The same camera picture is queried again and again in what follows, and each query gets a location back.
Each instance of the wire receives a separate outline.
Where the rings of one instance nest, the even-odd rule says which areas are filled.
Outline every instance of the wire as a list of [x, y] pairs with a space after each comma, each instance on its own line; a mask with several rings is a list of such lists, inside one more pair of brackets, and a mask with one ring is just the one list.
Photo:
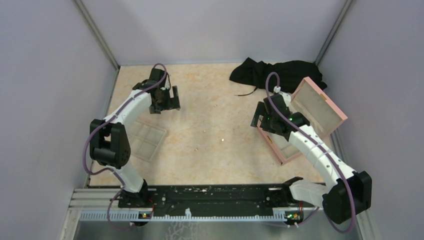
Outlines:
[[92, 140], [92, 138], [94, 137], [94, 135], [100, 130], [103, 129], [106, 125], [110, 124], [113, 120], [115, 120], [119, 114], [125, 109], [125, 107], [130, 104], [131, 101], [133, 101], [134, 99], [136, 99], [138, 96], [146, 93], [147, 91], [156, 88], [157, 86], [159, 86], [159, 84], [161, 84], [168, 75], [167, 72], [167, 68], [165, 67], [165, 65], [163, 65], [162, 63], [156, 63], [153, 68], [156, 68], [156, 66], [162, 66], [163, 70], [165, 71], [165, 74], [162, 76], [162, 78], [155, 84], [153, 84], [152, 86], [147, 87], [146, 89], [141, 90], [140, 92], [138, 92], [137, 94], [135, 94], [132, 98], [128, 99], [115, 113], [114, 116], [112, 116], [109, 120], [105, 121], [104, 123], [102, 123], [100, 126], [96, 127], [88, 136], [87, 140], [84, 143], [84, 148], [82, 151], [82, 167], [84, 168], [84, 171], [90, 175], [90, 176], [95, 176], [98, 174], [103, 173], [104, 171], [111, 171], [113, 173], [113, 175], [115, 175], [115, 177], [120, 181], [121, 183], [121, 188], [120, 190], [115, 194], [115, 196], [110, 200], [109, 206], [107, 207], [107, 221], [109, 222], [109, 224], [117, 230], [120, 231], [128, 231], [130, 229], [132, 229], [134, 227], [134, 225], [131, 225], [130, 227], [126, 227], [126, 228], [121, 228], [121, 227], [117, 227], [115, 226], [112, 221], [111, 221], [111, 216], [110, 216], [110, 211], [111, 211], [111, 207], [112, 207], [112, 203], [119, 197], [119, 195], [122, 193], [122, 191], [125, 188], [125, 182], [124, 180], [115, 172], [115, 170], [113, 170], [112, 168], [109, 167], [105, 167], [99, 171], [96, 172], [92, 172], [90, 171], [90, 169], [87, 166], [87, 149], [89, 148], [89, 144], [90, 141]]
[[[314, 216], [318, 212], [319, 209], [320, 209], [319, 207], [315, 208], [315, 210], [313, 212], [311, 212], [302, 222], [296, 224], [295, 226], [299, 227], [299, 226], [302, 226], [303, 224], [305, 224], [307, 221], [309, 221], [309, 219], [312, 218], [312, 216]], [[269, 222], [260, 222], [260, 223], [262, 223], [264, 225], [268, 225], [268, 226], [273, 226], [273, 227], [290, 228], [290, 226], [292, 226], [292, 225], [285, 224], [284, 222], [283, 222], [283, 225], [273, 224], [273, 223], [269, 223]]]
[[169, 89], [171, 89], [171, 77], [170, 77], [170, 74], [168, 73], [167, 74], [168, 75], [168, 83], [169, 83]]
[[317, 145], [317, 147], [327, 156], [328, 160], [331, 162], [331, 164], [334, 166], [335, 170], [337, 171], [338, 175], [341, 177], [341, 180], [344, 183], [344, 186], [346, 187], [347, 196], [349, 197], [349, 203], [350, 203], [350, 214], [351, 214], [351, 222], [349, 227], [346, 230], [340, 230], [336, 227], [336, 225], [331, 221], [331, 219], [326, 215], [328, 221], [330, 222], [330, 225], [339, 233], [346, 234], [352, 231], [356, 224], [356, 213], [355, 213], [355, 203], [354, 203], [354, 197], [352, 195], [352, 190], [349, 187], [348, 181], [346, 180], [345, 175], [343, 174], [342, 170], [340, 170], [339, 166], [337, 165], [336, 161], [331, 157], [331, 155], [326, 151], [326, 149], [318, 145], [318, 142], [310, 137], [306, 132], [304, 132], [302, 129], [300, 129], [298, 126], [296, 126], [294, 123], [292, 123], [290, 120], [287, 119], [277, 108], [277, 106], [274, 104], [273, 100], [271, 99], [270, 93], [269, 93], [269, 82], [270, 78], [272, 76], [276, 76], [277, 78], [277, 87], [280, 86], [280, 77], [276, 72], [271, 72], [268, 77], [266, 78], [265, 82], [265, 89], [266, 89], [266, 97], [268, 98], [269, 103], [271, 104], [272, 108], [276, 111], [276, 113], [284, 120], [286, 121], [290, 126], [292, 126], [294, 129], [296, 129], [299, 133], [304, 135], [308, 140], [310, 140], [313, 144]]
[[155, 203], [153, 202], [153, 199], [149, 199], [149, 201], [151, 202], [151, 212], [149, 214], [149, 219], [152, 219], [153, 212], [155, 211]]
[[304, 202], [300, 201], [299, 202], [299, 213], [301, 214], [304, 211]]
[[250, 92], [250, 93], [240, 94], [240, 95], [236, 95], [236, 96], [237, 96], [237, 97], [244, 97], [244, 96], [248, 96], [248, 95], [253, 94], [253, 93], [254, 93], [257, 89], [258, 89], [258, 87], [255, 87], [255, 88], [253, 89], [253, 91], [252, 91], [252, 92]]

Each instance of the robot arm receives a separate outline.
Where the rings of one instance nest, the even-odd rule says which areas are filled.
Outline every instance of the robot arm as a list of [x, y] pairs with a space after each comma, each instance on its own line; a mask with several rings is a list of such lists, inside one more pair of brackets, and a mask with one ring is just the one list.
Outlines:
[[160, 114], [163, 110], [180, 109], [178, 89], [176, 86], [172, 87], [174, 97], [171, 97], [171, 86], [166, 79], [156, 88], [146, 91], [149, 87], [158, 84], [164, 74], [165, 71], [152, 68], [149, 79], [137, 83], [128, 98], [114, 112], [102, 120], [94, 119], [90, 124], [90, 132], [92, 132], [112, 119], [91, 139], [90, 157], [117, 173], [125, 183], [123, 190], [127, 193], [142, 195], [142, 189], [147, 184], [129, 161], [131, 148], [126, 129], [131, 127], [146, 109], [149, 109], [151, 114]]
[[336, 168], [329, 160], [328, 155], [330, 155], [347, 179], [354, 199], [356, 214], [368, 209], [371, 206], [371, 177], [365, 171], [357, 173], [353, 168], [345, 164], [319, 138], [303, 114], [290, 112], [287, 107], [290, 100], [287, 96], [285, 97], [286, 94], [279, 92], [270, 98], [287, 119], [313, 138], [316, 143], [310, 141], [304, 134], [282, 119], [272, 108], [268, 98], [258, 103], [251, 126], [256, 127], [258, 126], [258, 121], [261, 121], [260, 128], [285, 138], [298, 148], [322, 176], [325, 185], [311, 183], [299, 177], [287, 181], [292, 199], [323, 208], [327, 216], [337, 224], [341, 224], [351, 217], [351, 206], [346, 187]]

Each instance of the white wall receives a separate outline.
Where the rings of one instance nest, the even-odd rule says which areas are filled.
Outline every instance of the white wall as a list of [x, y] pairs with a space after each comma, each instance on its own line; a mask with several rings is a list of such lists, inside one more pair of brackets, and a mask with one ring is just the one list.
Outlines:
[[120, 65], [315, 61], [345, 0], [83, 0]]
[[372, 177], [383, 239], [424, 235], [424, 1], [358, 0], [320, 69], [349, 119], [348, 161]]
[[0, 239], [59, 237], [115, 70], [71, 0], [1, 1]]

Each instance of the black cloth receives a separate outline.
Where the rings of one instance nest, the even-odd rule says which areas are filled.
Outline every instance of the black cloth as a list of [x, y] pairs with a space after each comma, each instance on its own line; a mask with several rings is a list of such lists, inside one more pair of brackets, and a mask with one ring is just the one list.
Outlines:
[[[229, 80], [239, 84], [255, 86], [255, 90], [257, 88], [265, 89], [265, 81], [272, 72], [276, 72], [279, 75], [279, 86], [281, 91], [286, 93], [293, 93], [305, 77], [310, 77], [322, 90], [327, 87], [327, 84], [323, 82], [323, 75], [317, 65], [300, 60], [279, 62], [273, 65], [263, 61], [256, 62], [248, 57], [232, 71]], [[273, 91], [276, 85], [277, 78], [272, 76], [269, 80], [269, 90]]]

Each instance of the open box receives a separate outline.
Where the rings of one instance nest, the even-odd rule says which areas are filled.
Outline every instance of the open box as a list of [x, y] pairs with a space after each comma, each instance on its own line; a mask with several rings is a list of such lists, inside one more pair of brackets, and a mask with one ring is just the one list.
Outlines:
[[[348, 118], [310, 77], [301, 81], [291, 95], [288, 107], [293, 113], [302, 113], [321, 139], [328, 137]], [[262, 130], [261, 120], [257, 123], [257, 130], [269, 143], [281, 165], [302, 154], [283, 136]]]

